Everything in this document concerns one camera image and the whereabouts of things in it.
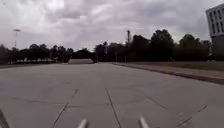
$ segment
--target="sidewalk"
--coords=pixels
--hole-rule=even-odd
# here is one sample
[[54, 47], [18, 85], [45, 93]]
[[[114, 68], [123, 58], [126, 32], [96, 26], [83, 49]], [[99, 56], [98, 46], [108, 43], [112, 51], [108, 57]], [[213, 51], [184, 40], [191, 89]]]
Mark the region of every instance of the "sidewalk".
[[125, 63], [117, 63], [115, 65], [138, 68], [138, 69], [170, 74], [170, 75], [176, 75], [176, 76], [203, 80], [203, 81], [208, 81], [208, 82], [213, 82], [218, 84], [224, 84], [224, 72], [220, 72], [220, 71], [208, 71], [208, 70], [197, 70], [197, 69], [154, 66], [154, 65], [125, 64]]

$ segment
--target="concrete pavement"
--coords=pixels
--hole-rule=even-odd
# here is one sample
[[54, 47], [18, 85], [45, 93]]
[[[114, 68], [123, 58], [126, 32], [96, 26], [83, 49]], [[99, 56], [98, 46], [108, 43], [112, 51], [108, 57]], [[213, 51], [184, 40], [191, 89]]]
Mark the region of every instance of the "concrete pavement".
[[222, 86], [111, 64], [1, 69], [0, 108], [11, 128], [224, 127]]

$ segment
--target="white building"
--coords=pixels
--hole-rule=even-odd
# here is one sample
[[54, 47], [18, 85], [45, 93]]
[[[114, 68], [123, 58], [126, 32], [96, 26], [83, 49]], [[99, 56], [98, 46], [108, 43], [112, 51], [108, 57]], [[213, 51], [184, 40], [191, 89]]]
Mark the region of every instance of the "white building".
[[213, 54], [224, 55], [224, 4], [206, 10]]
[[210, 36], [224, 35], [224, 4], [206, 11]]

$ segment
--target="cloud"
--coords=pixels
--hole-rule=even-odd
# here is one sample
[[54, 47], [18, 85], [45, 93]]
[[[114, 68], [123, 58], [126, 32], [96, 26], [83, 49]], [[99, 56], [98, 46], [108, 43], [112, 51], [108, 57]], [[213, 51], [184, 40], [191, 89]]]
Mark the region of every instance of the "cloud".
[[126, 30], [150, 38], [168, 29], [178, 41], [191, 33], [210, 39], [205, 10], [221, 0], [1, 0], [0, 43], [32, 43], [92, 49], [104, 41], [125, 42]]

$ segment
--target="pole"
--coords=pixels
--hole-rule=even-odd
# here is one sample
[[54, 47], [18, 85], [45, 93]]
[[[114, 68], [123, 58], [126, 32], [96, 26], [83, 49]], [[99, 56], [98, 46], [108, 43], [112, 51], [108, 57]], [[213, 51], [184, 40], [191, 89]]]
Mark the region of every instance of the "pole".
[[17, 46], [17, 37], [18, 37], [18, 33], [21, 31], [20, 29], [14, 29], [13, 31], [15, 31], [16, 36], [15, 36], [15, 48]]
[[128, 44], [131, 43], [131, 32], [130, 32], [130, 30], [127, 30], [127, 43]]
[[98, 63], [98, 62], [99, 62], [99, 60], [98, 60], [98, 54], [96, 52], [96, 63]]
[[106, 53], [106, 62], [107, 62], [107, 53]]

